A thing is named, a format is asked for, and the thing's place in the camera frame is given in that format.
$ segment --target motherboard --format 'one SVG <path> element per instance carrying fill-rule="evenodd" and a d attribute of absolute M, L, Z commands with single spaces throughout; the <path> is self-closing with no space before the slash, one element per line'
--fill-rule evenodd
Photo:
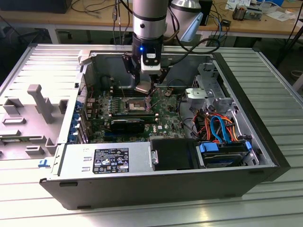
<path fill-rule="evenodd" d="M 178 95 L 167 91 L 158 88 L 152 96 L 127 89 L 91 93 L 86 104 L 89 143 L 184 138 Z"/>

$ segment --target green circuit board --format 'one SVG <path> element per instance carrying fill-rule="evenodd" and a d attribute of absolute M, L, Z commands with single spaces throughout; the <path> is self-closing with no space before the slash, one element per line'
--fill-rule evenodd
<path fill-rule="evenodd" d="M 176 111 L 177 95 L 166 97 L 165 92 L 166 89 L 158 89 L 148 101 L 145 97 L 113 96 L 109 91 L 88 99 L 88 126 L 91 132 L 89 142 L 145 142 L 153 138 L 184 138 L 183 124 Z M 132 102 L 140 103 L 141 106 L 145 103 L 144 106 L 148 108 L 142 110 L 141 107 L 136 107 L 139 104 L 131 104 Z M 110 130 L 114 115 L 118 119 L 140 119 L 151 123 L 145 124 L 143 133 L 115 135 Z"/>

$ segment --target power supply label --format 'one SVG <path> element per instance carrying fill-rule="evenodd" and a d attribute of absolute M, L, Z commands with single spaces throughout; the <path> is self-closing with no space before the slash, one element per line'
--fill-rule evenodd
<path fill-rule="evenodd" d="M 128 148 L 96 149 L 94 156 L 94 174 L 129 172 Z"/>

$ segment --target computer tower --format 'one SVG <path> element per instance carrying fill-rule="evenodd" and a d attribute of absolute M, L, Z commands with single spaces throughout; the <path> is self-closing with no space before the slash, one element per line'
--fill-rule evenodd
<path fill-rule="evenodd" d="M 4 11 L 33 11 L 66 13 L 72 0 L 1 0 L 0 9 Z"/>
<path fill-rule="evenodd" d="M 200 0 L 201 12 L 203 13 L 203 18 L 200 23 L 201 26 L 206 26 L 210 10 L 212 8 L 213 0 Z"/>

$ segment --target wooden tabletop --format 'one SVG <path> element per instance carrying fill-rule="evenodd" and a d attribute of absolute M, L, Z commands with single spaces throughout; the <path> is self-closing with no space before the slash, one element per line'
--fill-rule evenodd
<path fill-rule="evenodd" d="M 100 3 L 101 0 L 84 0 L 85 5 Z M 241 33 L 262 33 L 262 34 L 279 34 L 289 35 L 294 27 L 294 20 L 287 20 L 284 22 L 278 21 L 266 15 L 262 16 L 261 21 L 244 20 L 237 21 L 232 19 L 232 11 L 225 10 L 226 0 L 214 0 L 214 3 L 218 9 L 218 12 L 223 18 L 232 22 L 230 32 Z M 112 5 L 114 0 L 105 0 L 103 4 L 97 6 L 91 6 L 90 10 L 100 9 Z M 283 7 L 300 7 L 301 1 L 295 3 L 284 2 Z M 77 10 L 84 10 L 82 1 L 77 2 L 74 5 Z M 121 25 L 127 25 L 127 10 L 121 5 Z M 68 9 L 66 14 L 53 14 L 53 13 L 38 13 L 38 12 L 16 12 L 16 11 L 0 11 L 2 15 L 9 22 L 16 23 L 34 23 L 34 24 L 64 24 L 64 25 L 81 25 L 81 26 L 112 26 L 112 12 L 113 7 L 108 7 L 100 11 L 100 18 L 88 15 L 82 12 L 76 12 L 72 9 Z M 214 20 L 210 18 L 207 26 L 201 26 L 199 30 L 216 31 L 217 25 Z"/>

